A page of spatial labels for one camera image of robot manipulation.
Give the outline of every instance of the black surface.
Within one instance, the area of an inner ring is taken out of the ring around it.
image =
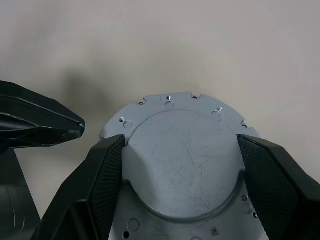
[[[0,81],[0,152],[80,138],[85,121],[59,102]]]
[[[238,135],[249,198],[270,240],[320,239],[320,185],[286,150]]]
[[[125,137],[99,142],[64,181],[32,240],[107,240],[122,184]]]
[[[0,239],[28,240],[39,223],[15,151],[0,153]]]

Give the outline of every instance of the textured gripper pad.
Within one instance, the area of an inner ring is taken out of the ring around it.
[[[109,238],[122,184],[122,148],[125,139],[114,144],[105,156],[91,193],[90,205],[102,240]]]
[[[298,193],[266,149],[239,138],[250,200],[270,240],[282,240],[299,204]]]

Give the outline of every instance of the metal plate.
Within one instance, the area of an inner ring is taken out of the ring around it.
[[[208,239],[218,235],[220,239],[244,239],[241,234],[223,238],[228,236],[224,228],[245,231],[248,237],[252,233],[248,239],[259,239],[263,228],[248,214],[252,206],[235,207],[245,189],[239,177],[245,166],[236,134],[259,136],[244,120],[224,103],[205,95],[194,97],[190,92],[147,96],[118,112],[100,137],[125,135],[122,171],[129,184],[123,191],[131,192],[131,197],[123,194],[119,201],[115,219],[120,220],[113,223],[112,239],[126,238],[126,231],[130,239],[182,239],[177,232],[183,239],[192,239],[194,231],[198,238],[206,239],[198,234],[202,230]],[[131,204],[138,204],[132,207],[134,213],[130,213]],[[235,222],[242,216],[225,214],[233,208],[250,220]],[[147,228],[154,218],[161,221],[158,237]],[[139,230],[132,231],[128,226],[137,226],[137,219]],[[204,223],[213,227],[217,219],[225,226],[211,233],[200,227]],[[127,230],[121,227],[118,231],[118,225],[127,225]],[[148,237],[133,237],[138,232]]]

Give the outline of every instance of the white wall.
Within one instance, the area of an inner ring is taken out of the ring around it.
[[[3,0],[0,78],[82,116],[84,136],[19,151],[42,216],[121,107],[190,91],[229,104],[320,182],[320,1]]]

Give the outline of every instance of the metal rivet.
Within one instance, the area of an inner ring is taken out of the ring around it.
[[[211,229],[211,234],[212,234],[213,236],[219,235],[219,230],[218,230],[218,228],[213,227],[213,228]]]

